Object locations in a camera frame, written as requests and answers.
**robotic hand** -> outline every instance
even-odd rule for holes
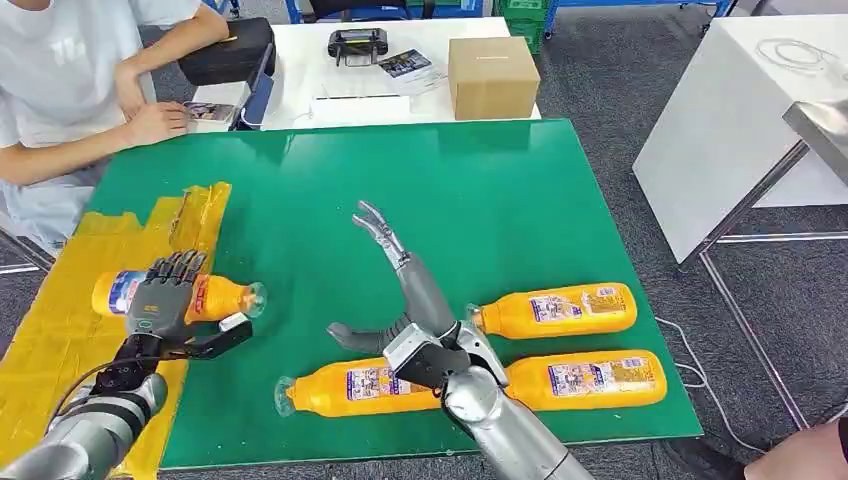
[[[0,479],[102,479],[129,452],[167,397],[160,361],[214,358],[253,334],[246,316],[210,324],[186,324],[193,284],[206,255],[175,253],[157,260],[130,305],[127,339],[115,360],[84,374],[59,401],[37,446],[0,471]],[[216,327],[217,332],[201,335]],[[70,394],[95,372],[93,387]]]
[[[592,480],[568,449],[522,403],[508,397],[504,367],[485,335],[454,318],[430,272],[407,252],[383,216],[360,201],[356,225],[383,248],[400,279],[406,311],[381,332],[334,323],[327,331],[345,348],[380,353],[395,376],[440,389],[442,408],[505,480]]]

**plastic bottle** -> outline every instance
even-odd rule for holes
[[[647,350],[569,353],[518,360],[506,369],[507,395],[535,411],[616,408],[662,400],[666,379]],[[339,362],[275,391],[281,415],[311,411],[325,417],[374,415],[439,408],[439,399],[398,380],[384,358]]]
[[[134,271],[103,273],[94,284],[91,307],[108,317],[126,315],[146,275],[147,272]],[[198,275],[185,319],[217,321],[237,312],[257,317],[265,309],[265,303],[265,287],[261,283],[243,286],[217,275]]]
[[[395,378],[383,357],[333,363],[293,381],[283,377],[275,402],[284,416],[294,410],[345,417],[439,408],[430,389]]]
[[[636,301],[627,285],[595,283],[511,293],[471,320],[485,333],[511,339],[618,332],[636,321]]]
[[[506,373],[507,395],[537,412],[650,405],[668,388],[659,359],[647,350],[529,357]]]

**person's foot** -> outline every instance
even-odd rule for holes
[[[695,438],[667,442],[677,459],[704,480],[745,480],[745,465]]]

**person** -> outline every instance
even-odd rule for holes
[[[672,444],[683,458],[697,458],[702,478],[723,480],[848,480],[848,417],[795,432],[750,465],[703,440]]]
[[[173,28],[143,48],[141,25]],[[55,255],[110,155],[186,133],[185,108],[157,103],[150,72],[228,36],[201,0],[0,0],[0,194],[12,220]]]

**green mat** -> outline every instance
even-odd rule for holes
[[[529,356],[645,348],[669,379],[647,407],[547,412],[566,443],[702,433],[680,377],[567,120],[477,122],[192,135],[117,155],[90,204],[136,212],[188,185],[233,185],[214,272],[262,281],[256,335],[192,362],[162,467],[348,460],[475,449],[440,411],[329,419],[280,417],[274,385],[361,356],[324,329],[393,322],[403,309],[382,250],[351,223],[372,202],[433,272],[457,315],[514,291],[593,282],[630,286],[639,318],[611,335],[507,341]]]

